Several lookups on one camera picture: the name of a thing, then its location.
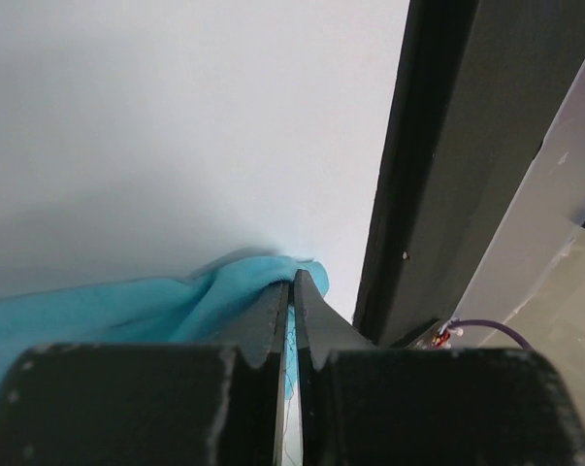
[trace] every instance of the blue cloth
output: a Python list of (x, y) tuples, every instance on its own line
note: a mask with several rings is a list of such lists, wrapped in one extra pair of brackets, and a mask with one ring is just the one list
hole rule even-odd
[[(329, 287), (317, 262), (250, 257), (190, 281), (147, 279), (64, 289), (0, 300), (0, 382), (24, 350), (50, 342), (197, 342), (254, 302), (271, 283), (308, 270), (318, 289)], [(295, 339), (288, 361), (296, 364)], [(286, 395), (292, 393), (291, 374)]]

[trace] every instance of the gray floor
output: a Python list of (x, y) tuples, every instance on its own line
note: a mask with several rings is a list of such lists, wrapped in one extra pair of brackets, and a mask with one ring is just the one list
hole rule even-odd
[[(585, 230), (537, 294), (507, 324), (560, 371), (585, 423)], [(484, 346), (514, 344), (496, 333)]]

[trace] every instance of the white wall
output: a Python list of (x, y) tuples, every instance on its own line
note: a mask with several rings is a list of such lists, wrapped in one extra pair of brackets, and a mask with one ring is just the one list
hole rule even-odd
[(0, 296), (315, 256), (351, 316), (408, 2), (0, 2)]

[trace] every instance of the purple cable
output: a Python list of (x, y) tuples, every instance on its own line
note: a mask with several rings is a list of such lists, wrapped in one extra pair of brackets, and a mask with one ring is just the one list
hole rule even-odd
[(510, 337), (516, 343), (518, 343), (523, 350), (533, 350), (534, 347), (525, 340), (525, 338), (518, 333), (516, 330), (509, 328), (507, 325), (495, 322), (494, 320), (486, 320), (485, 318), (472, 318), (468, 320), (454, 320), (447, 328), (459, 328), (459, 327), (490, 327), (495, 330), (503, 332), (505, 335)]

